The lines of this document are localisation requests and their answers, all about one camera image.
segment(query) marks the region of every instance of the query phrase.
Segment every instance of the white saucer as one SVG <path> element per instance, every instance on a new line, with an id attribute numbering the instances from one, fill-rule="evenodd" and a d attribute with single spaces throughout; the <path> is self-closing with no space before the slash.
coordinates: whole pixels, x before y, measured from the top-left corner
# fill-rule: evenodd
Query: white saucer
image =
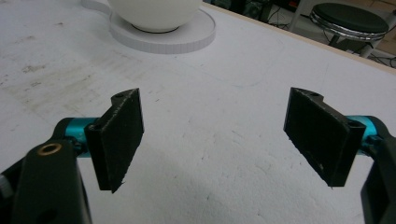
<path id="1" fill-rule="evenodd" d="M 109 15 L 110 33 L 121 44 L 132 49 L 157 54 L 188 53 L 208 46 L 216 36 L 215 21 L 201 9 L 195 13 L 191 21 L 175 31 L 152 34 L 134 28 L 105 3 L 81 0 L 81 4 Z"/>

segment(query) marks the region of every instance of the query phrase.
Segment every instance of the white cup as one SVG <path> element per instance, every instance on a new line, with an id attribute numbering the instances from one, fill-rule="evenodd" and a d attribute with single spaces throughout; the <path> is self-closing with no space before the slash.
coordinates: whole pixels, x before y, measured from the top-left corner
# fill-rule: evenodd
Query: white cup
<path id="1" fill-rule="evenodd" d="M 108 3 L 137 29 L 165 33 L 190 21 L 202 0 L 108 0 Z"/>

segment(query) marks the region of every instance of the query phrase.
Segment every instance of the white tabletop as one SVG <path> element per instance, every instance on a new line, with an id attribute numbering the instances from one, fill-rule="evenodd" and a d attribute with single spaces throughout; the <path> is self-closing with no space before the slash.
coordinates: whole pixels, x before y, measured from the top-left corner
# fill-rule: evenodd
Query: white tabletop
<path id="1" fill-rule="evenodd" d="M 119 191 L 78 159 L 93 223 L 363 223 L 372 161 L 328 188 L 283 132 L 290 87 L 396 135 L 394 70 L 204 6 L 217 23 L 199 51 L 155 55 L 111 36 L 78 0 L 0 1 L 0 170 L 66 117 L 100 117 L 140 88 L 145 133 Z"/>

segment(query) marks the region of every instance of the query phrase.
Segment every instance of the black stool seat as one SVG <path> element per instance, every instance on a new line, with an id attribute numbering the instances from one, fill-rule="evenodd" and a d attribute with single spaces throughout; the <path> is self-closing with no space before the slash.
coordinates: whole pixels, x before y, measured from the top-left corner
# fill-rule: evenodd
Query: black stool seat
<path id="1" fill-rule="evenodd" d="M 372 12 L 335 3 L 314 6 L 311 21 L 336 35 L 355 40 L 378 40 L 388 31 L 388 24 Z"/>

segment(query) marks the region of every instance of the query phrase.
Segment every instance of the blue metal part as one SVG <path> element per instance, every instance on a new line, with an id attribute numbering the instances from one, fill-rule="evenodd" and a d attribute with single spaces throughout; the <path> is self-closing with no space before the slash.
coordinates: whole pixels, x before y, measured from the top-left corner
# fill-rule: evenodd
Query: blue metal part
<path id="1" fill-rule="evenodd" d="M 84 128 L 94 123 L 97 118 L 83 118 L 72 119 L 65 130 L 65 137 L 71 139 L 74 150 L 79 154 L 80 158 L 90 158 L 91 153 L 88 149 L 87 138 L 84 133 Z"/>
<path id="2" fill-rule="evenodd" d="M 367 147 L 374 147 L 374 142 L 379 140 L 380 137 L 378 136 L 377 130 L 373 122 L 365 117 L 365 116 L 346 116 L 348 119 L 356 120 L 366 126 L 366 130 L 364 132 L 363 138 L 361 139 L 361 149 L 359 150 L 358 154 L 367 155 L 364 153 L 363 148 Z"/>

